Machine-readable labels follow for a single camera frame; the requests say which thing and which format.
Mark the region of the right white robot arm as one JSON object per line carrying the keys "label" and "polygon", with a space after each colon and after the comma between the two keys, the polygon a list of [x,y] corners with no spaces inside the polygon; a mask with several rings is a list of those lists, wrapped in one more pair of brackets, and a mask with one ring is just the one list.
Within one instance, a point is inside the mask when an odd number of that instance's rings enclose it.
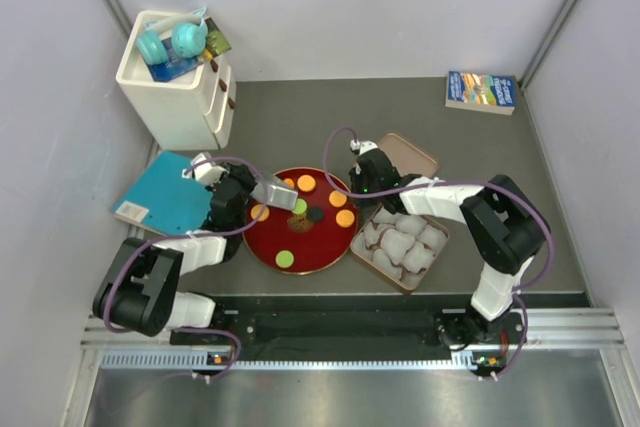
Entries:
{"label": "right white robot arm", "polygon": [[463,314],[466,339],[487,343],[504,327],[514,292],[543,245],[550,228],[512,179],[447,182],[419,174],[400,175],[385,152],[371,141],[353,141],[351,191],[374,200],[391,214],[430,216],[467,226],[484,261],[480,280]]}

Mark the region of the black round cookie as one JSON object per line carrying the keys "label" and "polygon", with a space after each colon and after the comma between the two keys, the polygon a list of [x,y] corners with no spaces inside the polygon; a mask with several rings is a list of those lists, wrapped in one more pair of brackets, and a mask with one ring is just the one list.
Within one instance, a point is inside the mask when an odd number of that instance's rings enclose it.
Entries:
{"label": "black round cookie", "polygon": [[306,218],[312,223],[321,222],[324,219],[324,210],[321,207],[310,207],[306,212]]}

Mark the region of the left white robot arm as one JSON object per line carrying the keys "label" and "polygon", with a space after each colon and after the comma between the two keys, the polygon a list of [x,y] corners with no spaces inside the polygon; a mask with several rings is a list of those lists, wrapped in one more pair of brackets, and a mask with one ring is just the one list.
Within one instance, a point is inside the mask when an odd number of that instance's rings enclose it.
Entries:
{"label": "left white robot arm", "polygon": [[243,233],[256,224],[248,219],[250,200],[264,198],[267,178],[234,157],[193,160],[173,177],[189,190],[165,204],[171,213],[181,215],[182,203],[194,193],[202,193],[207,205],[198,209],[194,223],[179,219],[178,233],[146,241],[126,238],[98,287],[92,314],[114,333],[154,337],[186,328],[212,344],[226,334],[225,317],[215,312],[211,297],[180,292],[179,279],[235,256]]}

